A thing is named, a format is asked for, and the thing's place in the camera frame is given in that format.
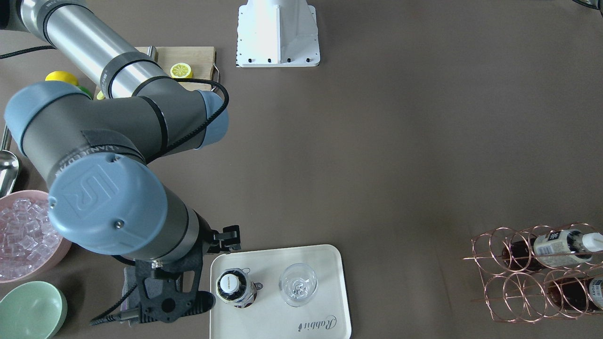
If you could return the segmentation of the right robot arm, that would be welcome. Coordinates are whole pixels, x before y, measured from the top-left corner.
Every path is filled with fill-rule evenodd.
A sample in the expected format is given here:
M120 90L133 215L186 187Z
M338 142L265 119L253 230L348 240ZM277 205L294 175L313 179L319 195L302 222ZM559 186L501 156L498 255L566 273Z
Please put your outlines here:
M6 107L21 153L47 182L59 233L95 253L163 263L218 246L217 232L148 164L219 141L228 92L187 90L83 0L3 0L1 28L63 52L106 96L42 81Z

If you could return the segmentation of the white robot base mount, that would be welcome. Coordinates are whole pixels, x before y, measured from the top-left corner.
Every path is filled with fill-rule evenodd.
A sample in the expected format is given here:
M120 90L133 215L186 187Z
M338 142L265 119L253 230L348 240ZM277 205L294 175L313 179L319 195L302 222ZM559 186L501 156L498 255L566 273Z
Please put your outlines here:
M237 67L315 67L317 14L305 0L248 0L238 8Z

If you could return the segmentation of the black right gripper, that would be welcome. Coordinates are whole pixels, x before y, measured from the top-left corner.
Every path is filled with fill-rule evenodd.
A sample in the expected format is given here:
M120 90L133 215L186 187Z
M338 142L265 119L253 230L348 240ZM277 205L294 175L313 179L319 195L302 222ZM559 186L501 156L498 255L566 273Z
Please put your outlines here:
M192 219L194 244L190 249L191 257L217 255L221 252L239 251L241 249L241 232L239 225L232 225L213 230L203 217L195 214Z

